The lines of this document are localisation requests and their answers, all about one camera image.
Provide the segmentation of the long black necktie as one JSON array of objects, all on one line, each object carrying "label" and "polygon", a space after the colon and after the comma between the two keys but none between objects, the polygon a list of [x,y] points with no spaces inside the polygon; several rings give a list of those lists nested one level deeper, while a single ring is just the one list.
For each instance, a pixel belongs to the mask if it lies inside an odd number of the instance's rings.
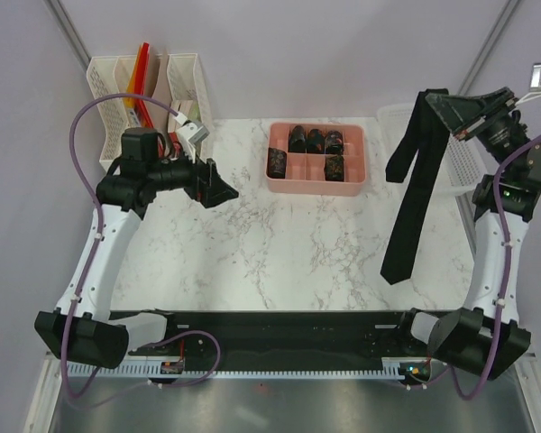
[{"label": "long black necktie", "polygon": [[385,169],[386,181],[390,183],[401,183],[410,177],[381,266],[381,276],[391,285],[411,278],[426,212],[449,140],[449,131],[426,97],[448,93],[445,88],[418,93],[407,130]]}]

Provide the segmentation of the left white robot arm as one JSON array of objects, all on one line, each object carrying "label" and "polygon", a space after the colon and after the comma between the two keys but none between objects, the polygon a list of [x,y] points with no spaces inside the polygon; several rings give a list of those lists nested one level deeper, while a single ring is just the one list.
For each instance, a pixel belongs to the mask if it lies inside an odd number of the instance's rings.
[{"label": "left white robot arm", "polygon": [[123,132],[121,154],[96,186],[92,226],[70,284],[54,310],[39,312],[34,321],[58,359],[114,369],[147,343],[161,355],[179,347],[180,334],[165,318],[139,313],[112,320],[110,304],[128,245],[158,193],[183,189],[205,208],[237,198],[215,162],[200,154],[207,135],[200,123],[181,126],[176,136],[183,153],[170,159],[159,155],[161,133],[141,127]]}]

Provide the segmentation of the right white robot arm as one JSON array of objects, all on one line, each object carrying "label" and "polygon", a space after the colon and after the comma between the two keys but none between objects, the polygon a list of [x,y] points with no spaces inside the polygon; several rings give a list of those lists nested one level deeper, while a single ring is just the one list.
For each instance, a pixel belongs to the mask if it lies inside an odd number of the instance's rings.
[{"label": "right white robot arm", "polygon": [[541,196],[541,135],[527,137],[508,88],[480,97],[432,92],[426,102],[454,139],[477,139],[499,167],[473,192],[477,245],[463,306],[442,317],[415,310],[394,340],[405,355],[426,346],[429,357],[487,382],[531,344],[518,324],[516,287],[521,248]]}]

